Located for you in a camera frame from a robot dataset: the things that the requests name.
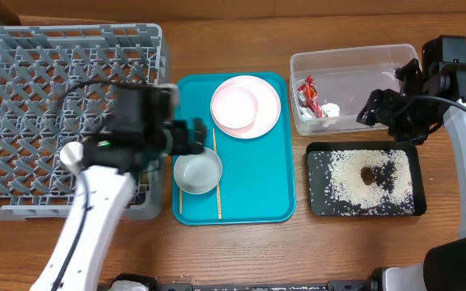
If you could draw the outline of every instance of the black tray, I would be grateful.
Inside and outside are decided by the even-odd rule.
[[[411,171],[411,182],[413,187],[413,199],[406,202],[406,205],[413,205],[413,214],[404,213],[402,207],[405,205],[396,205],[391,202],[384,202],[381,205],[370,209],[362,209],[358,205],[352,205],[342,200],[334,200],[330,196],[324,195],[324,190],[330,184],[330,170],[328,165],[330,158],[328,152],[339,150],[403,150],[408,157],[409,169]],[[314,158],[314,154],[322,153],[322,159]],[[341,216],[340,209],[343,211],[354,210],[357,214],[352,216],[419,216],[426,212],[426,194],[422,182],[422,173],[420,172],[420,162],[418,160],[417,148],[408,142],[394,141],[352,141],[352,142],[314,142],[307,147],[307,173],[309,201],[311,211],[317,216]],[[311,195],[311,191],[317,191],[318,195]]]

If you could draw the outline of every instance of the white granules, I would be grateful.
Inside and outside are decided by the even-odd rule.
[[[388,182],[393,183],[391,191],[386,191],[383,185],[377,183],[364,184],[361,178],[362,168],[382,169],[389,162],[395,165]],[[413,196],[409,161],[402,150],[333,151],[328,169],[332,177],[327,189],[332,190],[332,198],[347,201],[352,205],[360,205],[362,209],[370,209],[386,200],[400,205]]]

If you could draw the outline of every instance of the white round object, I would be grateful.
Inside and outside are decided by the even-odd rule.
[[[174,180],[190,194],[204,194],[217,186],[222,176],[222,162],[211,149],[202,154],[179,156],[174,165]]]
[[[80,172],[78,163],[82,161],[82,156],[83,146],[82,143],[78,141],[71,141],[65,144],[61,149],[61,153],[59,154],[61,162],[74,175],[78,175]]]
[[[257,111],[255,95],[241,86],[223,88],[211,100],[211,114],[218,123],[229,129],[250,125]]]
[[[239,86],[251,91],[258,103],[255,120],[248,126],[240,129],[230,129],[217,121],[212,114],[215,124],[226,134],[237,138],[256,138],[268,133],[277,123],[282,110],[280,97],[274,88],[264,79],[254,76],[237,76],[223,82],[214,92],[214,97],[222,90],[231,86]]]

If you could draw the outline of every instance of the clear plastic bin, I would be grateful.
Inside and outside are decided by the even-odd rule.
[[[395,68],[413,58],[418,59],[418,55],[411,44],[296,53],[290,58],[290,104],[296,129],[310,135],[385,128],[381,124],[368,127],[355,119],[373,90],[400,89]],[[302,116],[297,90],[309,75],[316,83],[320,104],[337,104],[339,116],[311,119]]]

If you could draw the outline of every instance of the pink plate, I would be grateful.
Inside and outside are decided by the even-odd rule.
[[[239,86],[251,91],[258,102],[255,120],[246,127],[229,129],[218,122],[212,114],[215,124],[226,134],[237,138],[256,138],[268,133],[277,123],[282,110],[280,98],[274,88],[265,80],[253,76],[237,76],[226,80],[214,92],[214,97],[231,86]]]
[[[228,86],[211,100],[211,114],[221,125],[229,129],[241,129],[250,125],[258,111],[255,95],[241,86]]]

